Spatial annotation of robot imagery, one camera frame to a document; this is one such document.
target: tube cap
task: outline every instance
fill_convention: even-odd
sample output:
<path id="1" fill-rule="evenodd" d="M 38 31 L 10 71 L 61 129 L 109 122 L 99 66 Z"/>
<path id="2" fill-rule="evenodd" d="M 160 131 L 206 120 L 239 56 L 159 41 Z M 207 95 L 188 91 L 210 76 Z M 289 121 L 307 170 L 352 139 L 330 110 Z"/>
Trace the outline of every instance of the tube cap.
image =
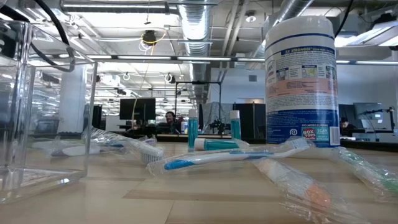
<path id="1" fill-rule="evenodd" d="M 190 109 L 189 113 L 188 113 L 188 117 L 189 118 L 197 118 L 198 117 L 197 111 L 195 109 Z"/>
<path id="2" fill-rule="evenodd" d="M 229 112 L 229 115 L 231 119 L 241 119 L 239 111 L 231 111 Z"/>
<path id="3" fill-rule="evenodd" d="M 195 151 L 204 151 L 205 150 L 205 141 L 206 139 L 195 139 Z"/>

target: fluorescent light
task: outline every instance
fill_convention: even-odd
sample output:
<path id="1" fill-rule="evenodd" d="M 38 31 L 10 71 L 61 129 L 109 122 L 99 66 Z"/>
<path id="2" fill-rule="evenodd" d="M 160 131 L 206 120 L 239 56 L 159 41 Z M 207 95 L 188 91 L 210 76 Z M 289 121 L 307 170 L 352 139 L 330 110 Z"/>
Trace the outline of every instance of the fluorescent light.
<path id="1" fill-rule="evenodd" d="M 348 43 L 348 45 L 365 44 L 367 41 L 375 38 L 376 36 L 382 34 L 383 32 L 385 32 L 389 29 L 391 29 L 391 27 L 378 28 L 378 29 L 374 28 L 372 30 L 369 30 L 369 31 L 363 33 L 363 34 L 356 36 L 356 38 L 354 40 L 351 40 L 351 42 Z"/>
<path id="2" fill-rule="evenodd" d="M 208 61 L 224 61 L 229 62 L 231 58 L 224 57 L 177 57 L 177 60 L 208 60 Z"/>
<path id="3" fill-rule="evenodd" d="M 63 7 L 92 7 L 92 8 L 151 8 L 151 9 L 163 9 L 162 6 L 151 6 L 151 5 L 128 5 L 128 4 L 64 4 Z"/>
<path id="4" fill-rule="evenodd" d="M 385 61 L 357 61 L 356 65 L 398 65 L 398 62 L 385 62 Z"/>
<path id="5" fill-rule="evenodd" d="M 1 76 L 4 77 L 4 78 L 11 78 L 12 79 L 12 76 L 10 76 L 10 75 L 2 74 Z"/>
<path id="6" fill-rule="evenodd" d="M 398 36 L 385 41 L 384 43 L 380 44 L 379 46 L 388 47 L 388 46 L 396 46 L 396 45 L 398 45 Z"/>
<path id="7" fill-rule="evenodd" d="M 335 38 L 335 47 L 344 47 L 352 43 L 354 40 L 356 40 L 356 36 L 351 36 L 351 37 L 337 36 Z"/>
<path id="8" fill-rule="evenodd" d="M 239 62 L 265 62 L 263 58 L 238 58 Z"/>
<path id="9" fill-rule="evenodd" d="M 112 59 L 110 55 L 87 55 L 90 59 Z"/>
<path id="10" fill-rule="evenodd" d="M 339 65 L 339 64 L 347 64 L 347 63 L 349 63 L 349 61 L 347 61 L 347 60 L 337 60 L 336 63 L 337 63 L 338 65 Z"/>
<path id="11" fill-rule="evenodd" d="M 35 21 L 35 19 L 33 19 L 32 17 L 28 16 L 26 13 L 22 12 L 19 9 L 15 9 L 15 11 L 17 11 L 19 14 L 23 15 L 24 17 L 26 17 L 26 19 L 29 20 L 29 22 Z"/>
<path id="12" fill-rule="evenodd" d="M 42 17 L 41 15 L 39 15 L 38 13 L 33 11 L 32 9 L 27 9 L 27 10 L 29 10 L 31 13 L 33 13 L 39 20 L 44 20 L 45 19 L 44 17 Z"/>
<path id="13" fill-rule="evenodd" d="M 167 56 L 118 56 L 118 59 L 133 59 L 133 60 L 171 60 Z"/>
<path id="14" fill-rule="evenodd" d="M 82 46 L 79 42 L 77 42 L 76 39 L 70 39 L 70 42 L 74 43 L 76 46 L 78 46 L 79 48 L 81 48 L 82 50 L 84 50 L 85 52 L 87 52 L 87 48 L 85 48 L 84 46 Z"/>
<path id="15" fill-rule="evenodd" d="M 5 15 L 3 15 L 3 14 L 0 14 L 0 18 L 1 18 L 1 19 L 4 19 L 5 21 L 11 21 L 11 20 L 13 20 L 13 19 L 11 19 L 10 17 L 5 16 Z"/>

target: wall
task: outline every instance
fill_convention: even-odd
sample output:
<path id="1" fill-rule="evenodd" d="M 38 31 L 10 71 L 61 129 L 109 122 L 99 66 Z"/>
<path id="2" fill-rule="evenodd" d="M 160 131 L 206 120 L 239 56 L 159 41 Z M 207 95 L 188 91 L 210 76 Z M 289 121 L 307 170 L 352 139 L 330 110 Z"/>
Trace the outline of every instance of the wall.
<path id="1" fill-rule="evenodd" d="M 387 109 L 397 108 L 397 72 L 394 66 L 339 65 L 338 101 L 339 104 L 382 103 Z M 390 128 L 389 114 L 384 113 L 381 124 L 374 122 L 375 128 Z"/>
<path id="2" fill-rule="evenodd" d="M 211 79 L 216 81 L 218 68 L 211 69 Z M 249 82 L 248 75 L 257 75 L 257 82 Z M 225 75 L 221 90 L 222 103 L 235 103 L 238 98 L 264 99 L 266 96 L 265 71 L 245 69 L 229 69 Z M 210 87 L 210 102 L 219 101 L 218 85 Z"/>

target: white pillar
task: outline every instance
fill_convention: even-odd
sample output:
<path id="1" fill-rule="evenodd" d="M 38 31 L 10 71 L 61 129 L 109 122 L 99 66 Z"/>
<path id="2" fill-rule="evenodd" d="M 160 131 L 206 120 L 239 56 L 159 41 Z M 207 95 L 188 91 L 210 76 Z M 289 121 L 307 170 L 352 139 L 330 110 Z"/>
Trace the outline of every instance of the white pillar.
<path id="1" fill-rule="evenodd" d="M 86 65 L 76 65 L 61 80 L 58 133 L 82 133 L 86 105 Z"/>

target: disinfecting wipes canister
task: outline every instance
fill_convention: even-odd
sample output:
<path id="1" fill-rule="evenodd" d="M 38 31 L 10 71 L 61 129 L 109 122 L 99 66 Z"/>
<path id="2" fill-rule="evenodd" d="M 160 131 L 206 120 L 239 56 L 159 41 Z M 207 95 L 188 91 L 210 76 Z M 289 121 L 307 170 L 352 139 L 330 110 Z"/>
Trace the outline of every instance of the disinfecting wipes canister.
<path id="1" fill-rule="evenodd" d="M 336 52 L 331 22 L 300 16 L 266 35 L 267 142 L 303 136 L 340 145 Z"/>

